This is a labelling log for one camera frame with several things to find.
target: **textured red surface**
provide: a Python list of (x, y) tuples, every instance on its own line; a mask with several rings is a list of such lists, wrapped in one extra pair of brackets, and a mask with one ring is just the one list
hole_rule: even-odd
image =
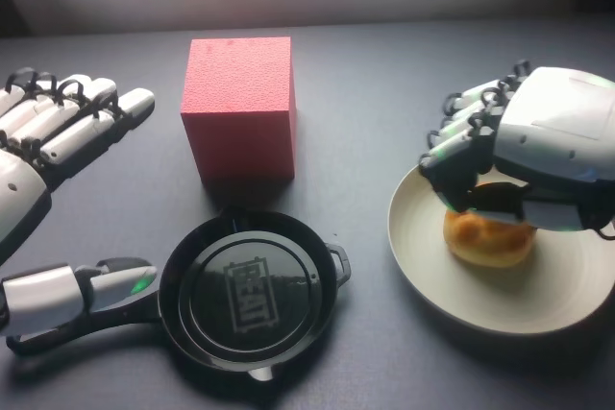
[(203, 182), (293, 178), (290, 37), (192, 40), (182, 119)]

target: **white plate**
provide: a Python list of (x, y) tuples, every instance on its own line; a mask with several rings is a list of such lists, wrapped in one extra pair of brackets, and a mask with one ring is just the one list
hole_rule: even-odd
[[(481, 180), (519, 183), (495, 171)], [(615, 243), (594, 231), (540, 229), (524, 263), (507, 270), (479, 268), (449, 253), (442, 237), (445, 211), (415, 168), (393, 195), (388, 237), (412, 285), (465, 323), (512, 334), (555, 331), (589, 316), (613, 288)]]

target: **pan handle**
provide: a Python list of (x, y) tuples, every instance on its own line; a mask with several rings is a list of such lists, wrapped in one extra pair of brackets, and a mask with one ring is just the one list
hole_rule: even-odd
[(22, 340), (20, 336), (10, 336), (7, 338), (7, 347), (16, 355), (36, 355), (95, 331), (128, 324), (151, 324), (159, 320), (158, 291), (156, 291), (140, 300), (114, 309), (85, 312), (74, 321), (32, 338)]
[(331, 254), (335, 254), (339, 258), (339, 261), (342, 263), (342, 274), (337, 277), (337, 288), (339, 288), (348, 281), (352, 273), (350, 269), (350, 262), (348, 261), (348, 255), (346, 255), (346, 251), (342, 249), (339, 245), (325, 245), (327, 245), (329, 252)]

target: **bread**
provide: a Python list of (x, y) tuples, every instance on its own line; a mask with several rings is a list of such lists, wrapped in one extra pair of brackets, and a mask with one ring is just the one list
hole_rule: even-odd
[(508, 225), (473, 213), (447, 210), (444, 240), (458, 258), (489, 268), (509, 268), (525, 260), (536, 228), (523, 223)]

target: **red block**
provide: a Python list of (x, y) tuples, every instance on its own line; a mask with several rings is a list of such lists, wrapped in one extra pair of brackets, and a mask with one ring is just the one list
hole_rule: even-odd
[(203, 182), (292, 179), (290, 37), (192, 40), (182, 120)]

